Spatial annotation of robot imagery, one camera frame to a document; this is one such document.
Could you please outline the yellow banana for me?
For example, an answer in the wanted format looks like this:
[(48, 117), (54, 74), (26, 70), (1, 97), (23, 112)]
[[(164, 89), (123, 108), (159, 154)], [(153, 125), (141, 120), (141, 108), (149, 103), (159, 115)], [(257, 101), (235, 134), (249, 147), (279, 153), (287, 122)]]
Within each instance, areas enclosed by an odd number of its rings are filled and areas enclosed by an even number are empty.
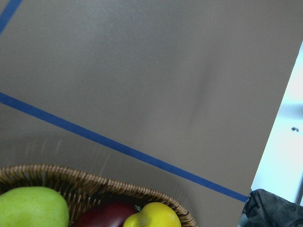
[(145, 205), (140, 212), (129, 216), (124, 227), (181, 227), (181, 222), (173, 209), (160, 203)]

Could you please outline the woven fruit basket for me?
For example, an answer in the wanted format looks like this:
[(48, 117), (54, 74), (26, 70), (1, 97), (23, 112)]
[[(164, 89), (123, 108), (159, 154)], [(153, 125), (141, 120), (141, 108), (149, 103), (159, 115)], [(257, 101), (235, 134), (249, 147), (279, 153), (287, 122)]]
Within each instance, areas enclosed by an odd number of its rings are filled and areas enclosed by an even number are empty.
[(1, 167), (0, 192), (25, 186), (44, 186), (59, 192), (67, 201), (70, 225), (89, 208), (109, 199), (126, 199), (140, 208), (161, 202), (172, 208), (183, 227), (198, 224), (190, 212), (173, 197), (147, 187), (108, 179), (81, 170), (51, 164), (23, 164)]

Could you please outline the red orange mango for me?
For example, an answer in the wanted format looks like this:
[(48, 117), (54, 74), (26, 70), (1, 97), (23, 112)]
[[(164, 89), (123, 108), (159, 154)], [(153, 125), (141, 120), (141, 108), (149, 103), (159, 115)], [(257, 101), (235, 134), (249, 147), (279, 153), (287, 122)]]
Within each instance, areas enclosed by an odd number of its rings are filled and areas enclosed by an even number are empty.
[(107, 202), (84, 212), (73, 227), (122, 227), (126, 219), (137, 212), (136, 206), (129, 202)]

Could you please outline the green pear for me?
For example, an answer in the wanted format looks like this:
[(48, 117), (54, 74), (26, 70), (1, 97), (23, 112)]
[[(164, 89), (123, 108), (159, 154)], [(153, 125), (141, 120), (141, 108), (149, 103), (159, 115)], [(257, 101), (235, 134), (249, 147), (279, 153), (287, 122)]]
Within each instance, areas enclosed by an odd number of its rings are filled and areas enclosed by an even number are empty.
[(47, 187), (19, 187), (0, 196), (2, 227), (67, 227), (66, 200)]

